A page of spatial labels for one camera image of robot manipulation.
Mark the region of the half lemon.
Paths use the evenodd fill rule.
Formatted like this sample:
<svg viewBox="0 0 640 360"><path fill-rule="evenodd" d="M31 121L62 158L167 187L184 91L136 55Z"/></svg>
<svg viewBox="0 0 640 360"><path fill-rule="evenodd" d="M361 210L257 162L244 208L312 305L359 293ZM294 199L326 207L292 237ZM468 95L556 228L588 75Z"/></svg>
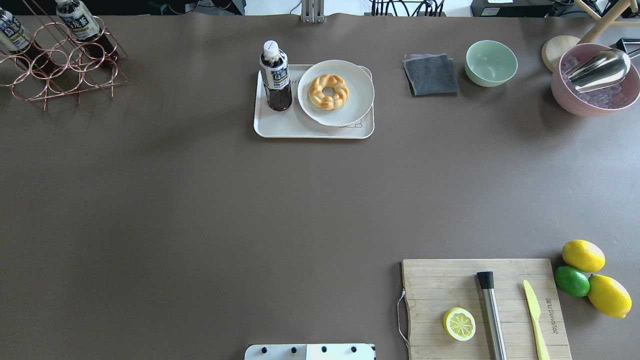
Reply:
<svg viewBox="0 0 640 360"><path fill-rule="evenodd" d="M476 333L476 322L473 315L461 307L447 310L443 316L443 327L457 341L469 341Z"/></svg>

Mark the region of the steel muddler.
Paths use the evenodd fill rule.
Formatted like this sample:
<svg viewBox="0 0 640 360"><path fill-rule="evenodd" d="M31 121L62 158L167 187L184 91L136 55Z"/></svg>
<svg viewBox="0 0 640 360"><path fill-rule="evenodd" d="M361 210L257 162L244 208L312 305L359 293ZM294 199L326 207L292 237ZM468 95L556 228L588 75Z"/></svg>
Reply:
<svg viewBox="0 0 640 360"><path fill-rule="evenodd" d="M477 272L477 280L480 285L487 315L490 347L493 350L494 360L507 360L508 354L503 337L502 323L499 314L498 298L495 292L494 272Z"/></svg>

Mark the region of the cream rabbit tray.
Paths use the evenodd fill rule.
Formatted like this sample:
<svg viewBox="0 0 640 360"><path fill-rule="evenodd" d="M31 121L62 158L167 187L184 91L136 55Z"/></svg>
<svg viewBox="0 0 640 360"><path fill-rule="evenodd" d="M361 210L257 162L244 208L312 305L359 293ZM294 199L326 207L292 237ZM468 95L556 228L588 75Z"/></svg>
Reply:
<svg viewBox="0 0 640 360"><path fill-rule="evenodd" d="M255 132L264 138L365 139L370 137L375 129L373 104L363 117L346 126L322 125L304 112L298 102L298 83L304 72L311 66L313 64L290 65L289 75L294 102L290 109L282 112L269 108L262 75L260 73L257 75L253 120ZM372 80L371 71L365 66L359 65L359 67Z"/></svg>

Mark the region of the white plate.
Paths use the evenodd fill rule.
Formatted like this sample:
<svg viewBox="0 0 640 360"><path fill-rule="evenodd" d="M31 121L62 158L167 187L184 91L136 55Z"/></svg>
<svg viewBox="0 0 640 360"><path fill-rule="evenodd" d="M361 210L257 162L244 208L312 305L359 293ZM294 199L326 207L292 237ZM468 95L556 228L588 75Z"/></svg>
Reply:
<svg viewBox="0 0 640 360"><path fill-rule="evenodd" d="M345 80L349 95L345 104L338 109L320 109L309 98L311 83L322 75L336 75ZM375 89L370 76L358 65L332 59L314 64L303 73L298 82L297 96L303 111L320 125L347 126L361 119L370 110Z"/></svg>

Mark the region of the tea bottle white cap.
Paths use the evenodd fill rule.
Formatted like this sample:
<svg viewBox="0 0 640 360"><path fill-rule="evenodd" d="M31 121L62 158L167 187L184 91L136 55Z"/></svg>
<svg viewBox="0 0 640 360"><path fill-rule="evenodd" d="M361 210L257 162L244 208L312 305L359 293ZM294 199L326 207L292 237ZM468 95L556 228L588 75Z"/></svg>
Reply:
<svg viewBox="0 0 640 360"><path fill-rule="evenodd" d="M269 39L263 44L260 56L263 86L266 88L267 104L277 112L288 110L293 102L290 84L290 62L279 44Z"/></svg>

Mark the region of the tea bottle in rack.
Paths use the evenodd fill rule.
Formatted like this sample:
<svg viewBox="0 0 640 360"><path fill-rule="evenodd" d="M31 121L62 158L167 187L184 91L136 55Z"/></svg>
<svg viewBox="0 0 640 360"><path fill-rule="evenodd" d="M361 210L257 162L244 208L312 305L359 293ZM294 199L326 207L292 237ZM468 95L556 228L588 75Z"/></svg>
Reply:
<svg viewBox="0 0 640 360"><path fill-rule="evenodd" d="M86 44L84 51L91 59L105 59L103 67L119 61L118 50L82 0L57 0L55 13L70 30L71 37Z"/></svg>
<svg viewBox="0 0 640 360"><path fill-rule="evenodd" d="M57 64L36 44L31 32L12 13L0 9L0 41L5 50L16 56L21 65L36 75L51 76Z"/></svg>

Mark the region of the mint green bowl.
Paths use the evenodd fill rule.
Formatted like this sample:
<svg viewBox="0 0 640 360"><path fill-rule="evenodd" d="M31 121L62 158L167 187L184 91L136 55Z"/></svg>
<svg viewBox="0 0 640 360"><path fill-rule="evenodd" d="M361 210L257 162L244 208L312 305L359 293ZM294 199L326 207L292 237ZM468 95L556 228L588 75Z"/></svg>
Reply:
<svg viewBox="0 0 640 360"><path fill-rule="evenodd" d="M466 51L464 70L481 87L497 87L514 77L518 60L508 46L491 39L472 44Z"/></svg>

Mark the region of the grey folded cloth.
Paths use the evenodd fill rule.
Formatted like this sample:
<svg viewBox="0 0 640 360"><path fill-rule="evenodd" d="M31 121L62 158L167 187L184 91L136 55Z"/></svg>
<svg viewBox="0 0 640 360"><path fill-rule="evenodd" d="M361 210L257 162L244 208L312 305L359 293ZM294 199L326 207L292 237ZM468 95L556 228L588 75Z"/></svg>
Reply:
<svg viewBox="0 0 640 360"><path fill-rule="evenodd" d="M454 59L446 54L411 54L402 64L412 96L452 94L460 90Z"/></svg>

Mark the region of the metal ice scoop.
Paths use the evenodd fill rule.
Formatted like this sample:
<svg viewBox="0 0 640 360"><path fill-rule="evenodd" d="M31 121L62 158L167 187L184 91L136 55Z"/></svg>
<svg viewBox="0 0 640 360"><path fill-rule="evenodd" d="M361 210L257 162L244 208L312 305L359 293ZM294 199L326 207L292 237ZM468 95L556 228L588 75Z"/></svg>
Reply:
<svg viewBox="0 0 640 360"><path fill-rule="evenodd" d="M631 57L617 48L608 48L568 73L567 79L576 91L584 93L619 84L630 70Z"/></svg>

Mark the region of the wooden cup tree stand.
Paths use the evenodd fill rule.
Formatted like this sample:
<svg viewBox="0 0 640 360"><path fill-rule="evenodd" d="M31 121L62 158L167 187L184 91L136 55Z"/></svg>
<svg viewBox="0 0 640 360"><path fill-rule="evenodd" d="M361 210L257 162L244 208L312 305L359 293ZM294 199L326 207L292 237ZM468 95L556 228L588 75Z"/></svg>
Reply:
<svg viewBox="0 0 640 360"><path fill-rule="evenodd" d="M553 72L559 64L562 55L576 44L592 43L609 27L638 27L639 25L639 22L634 20L618 20L626 9L631 9L632 12L639 11L637 0L618 0L618 2L602 16L590 9L583 0L576 0L575 3L595 20L595 25L581 39L570 35L559 35L549 39L542 46L542 61L551 72Z"/></svg>

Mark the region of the pink bowl of ice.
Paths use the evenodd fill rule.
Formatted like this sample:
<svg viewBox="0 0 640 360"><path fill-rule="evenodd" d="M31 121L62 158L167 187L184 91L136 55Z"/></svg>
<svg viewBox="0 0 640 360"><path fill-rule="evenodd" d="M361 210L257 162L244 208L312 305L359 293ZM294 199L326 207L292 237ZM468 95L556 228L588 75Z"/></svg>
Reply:
<svg viewBox="0 0 640 360"><path fill-rule="evenodd" d="M551 93L566 111L581 117L599 117L632 107L639 98L640 78L632 65L629 73L618 84L588 92L576 91L567 73L586 63L606 46L585 43L569 48L551 75Z"/></svg>

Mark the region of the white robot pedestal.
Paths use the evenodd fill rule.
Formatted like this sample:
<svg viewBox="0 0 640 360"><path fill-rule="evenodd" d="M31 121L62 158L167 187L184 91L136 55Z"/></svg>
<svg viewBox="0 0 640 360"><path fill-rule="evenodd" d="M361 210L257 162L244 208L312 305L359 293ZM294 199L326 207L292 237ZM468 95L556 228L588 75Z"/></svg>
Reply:
<svg viewBox="0 0 640 360"><path fill-rule="evenodd" d="M374 344L365 342L252 344L245 360L375 360Z"/></svg>

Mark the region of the aluminium frame post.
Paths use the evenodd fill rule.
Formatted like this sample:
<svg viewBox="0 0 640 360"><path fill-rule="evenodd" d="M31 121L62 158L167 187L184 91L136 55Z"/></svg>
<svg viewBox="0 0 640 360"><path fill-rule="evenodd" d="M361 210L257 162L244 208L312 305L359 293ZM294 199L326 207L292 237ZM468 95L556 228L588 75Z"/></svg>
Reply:
<svg viewBox="0 0 640 360"><path fill-rule="evenodd" d="M302 0L301 22L304 24L320 24L325 22L324 0Z"/></svg>

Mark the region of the yellow-green plastic knife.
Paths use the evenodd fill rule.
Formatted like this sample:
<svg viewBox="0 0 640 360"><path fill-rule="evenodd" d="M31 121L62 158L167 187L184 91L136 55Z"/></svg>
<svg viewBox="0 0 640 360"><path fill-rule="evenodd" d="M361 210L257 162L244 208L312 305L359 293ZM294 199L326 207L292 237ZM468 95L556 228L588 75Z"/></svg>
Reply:
<svg viewBox="0 0 640 360"><path fill-rule="evenodd" d="M535 350L538 360L550 360L550 354L544 340L544 336L540 326L541 307L538 303L537 295L531 284L525 279L522 281L523 289L525 291L526 303L529 310L532 330L534 333Z"/></svg>

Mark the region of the green lime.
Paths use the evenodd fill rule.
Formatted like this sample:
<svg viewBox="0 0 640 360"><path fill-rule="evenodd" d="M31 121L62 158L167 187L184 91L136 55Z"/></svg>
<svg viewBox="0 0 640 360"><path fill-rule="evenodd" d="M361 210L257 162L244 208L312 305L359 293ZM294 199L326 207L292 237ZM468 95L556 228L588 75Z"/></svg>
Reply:
<svg viewBox="0 0 640 360"><path fill-rule="evenodd" d="M573 297L585 297L591 289L587 276L573 266L559 266L554 273L558 289Z"/></svg>

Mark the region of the bamboo cutting board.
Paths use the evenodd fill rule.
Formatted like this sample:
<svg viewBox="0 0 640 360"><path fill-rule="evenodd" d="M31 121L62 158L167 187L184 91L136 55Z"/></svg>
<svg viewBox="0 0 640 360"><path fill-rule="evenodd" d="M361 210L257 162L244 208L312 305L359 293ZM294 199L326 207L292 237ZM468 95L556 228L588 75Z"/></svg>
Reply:
<svg viewBox="0 0 640 360"><path fill-rule="evenodd" d="M492 271L494 294L509 360L535 360L537 347L523 282L537 296L538 319L550 358L570 360L553 267L548 259L404 259L402 282L407 307L410 360L492 360L489 326L478 272ZM443 318L454 307L468 310L477 330L468 341L446 333Z"/></svg>

